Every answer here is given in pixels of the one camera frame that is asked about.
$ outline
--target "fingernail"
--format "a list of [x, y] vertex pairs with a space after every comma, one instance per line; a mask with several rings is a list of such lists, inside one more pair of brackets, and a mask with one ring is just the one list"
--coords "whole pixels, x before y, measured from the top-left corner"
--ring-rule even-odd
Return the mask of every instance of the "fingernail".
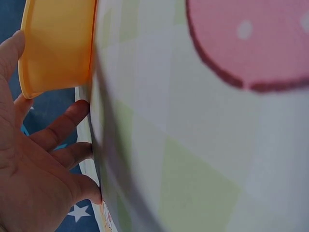
[[20, 32], [20, 30], [17, 30], [17, 31], [13, 34], [13, 36], [16, 35], [18, 32]]

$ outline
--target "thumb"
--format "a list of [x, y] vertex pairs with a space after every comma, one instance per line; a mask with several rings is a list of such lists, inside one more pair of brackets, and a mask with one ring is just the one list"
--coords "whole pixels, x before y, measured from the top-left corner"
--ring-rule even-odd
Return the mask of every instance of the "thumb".
[[26, 99], [22, 94], [14, 101], [15, 107], [15, 125], [17, 128], [21, 128], [23, 121], [28, 114], [33, 100]]
[[88, 176], [74, 174], [73, 178], [78, 185], [78, 193], [75, 199], [76, 203], [84, 199], [89, 199], [94, 204], [102, 204], [102, 196], [97, 184]]
[[0, 45], [0, 75], [7, 81], [12, 76], [24, 49], [25, 35], [22, 31], [17, 31]]

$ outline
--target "blue fabric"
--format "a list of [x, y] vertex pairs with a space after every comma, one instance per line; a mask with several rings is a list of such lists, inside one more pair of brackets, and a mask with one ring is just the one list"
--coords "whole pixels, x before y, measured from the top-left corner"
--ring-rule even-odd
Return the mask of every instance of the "blue fabric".
[[[21, 19], [25, 6], [25, 0], [0, 0], [0, 42], [14, 34], [20, 29]], [[10, 80], [10, 88], [13, 99], [21, 93], [18, 73], [15, 71]], [[42, 130], [61, 115], [74, 102], [74, 89], [51, 91], [38, 96], [35, 99], [34, 109], [27, 115], [21, 130], [25, 135]], [[74, 132], [58, 148], [76, 142], [77, 134]], [[73, 173], [81, 173], [79, 166], [72, 170]], [[94, 218], [93, 209], [90, 201], [85, 200], [77, 203], [78, 208], [82, 208], [87, 216], [79, 218], [66, 216], [57, 232], [98, 232], [98, 225]]]

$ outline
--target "green square pattern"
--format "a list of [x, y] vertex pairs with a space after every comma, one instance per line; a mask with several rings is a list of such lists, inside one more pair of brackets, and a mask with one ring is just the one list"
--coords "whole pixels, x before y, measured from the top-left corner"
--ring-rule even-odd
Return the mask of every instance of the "green square pattern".
[[140, 0], [124, 0], [121, 7], [119, 41], [135, 39], [138, 36]]
[[170, 231], [224, 232], [240, 189], [168, 138], [159, 213]]
[[117, 211], [118, 211], [118, 221], [122, 232], [131, 232], [132, 231], [131, 216], [129, 212], [126, 210], [126, 207], [119, 195], [117, 195]]
[[175, 1], [175, 17], [174, 17], [174, 25], [185, 25], [187, 23], [186, 20], [186, 6], [185, 0], [176, 0]]
[[133, 111], [123, 104], [116, 101], [115, 117], [116, 117], [116, 141], [117, 151], [123, 162], [130, 167], [131, 150], [132, 150], [132, 130], [133, 130]]
[[112, 23], [112, 9], [109, 9], [103, 18], [103, 41], [102, 47], [107, 48], [110, 44], [110, 35], [111, 35], [111, 23]]

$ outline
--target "white dot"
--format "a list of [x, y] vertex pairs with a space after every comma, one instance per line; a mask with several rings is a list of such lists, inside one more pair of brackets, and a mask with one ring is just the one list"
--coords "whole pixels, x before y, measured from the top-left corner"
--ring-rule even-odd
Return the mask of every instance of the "white dot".
[[309, 33], [309, 11], [307, 11], [301, 18], [300, 24], [305, 33]]
[[247, 40], [253, 32], [253, 25], [249, 20], [242, 21], [237, 27], [237, 36], [239, 39]]

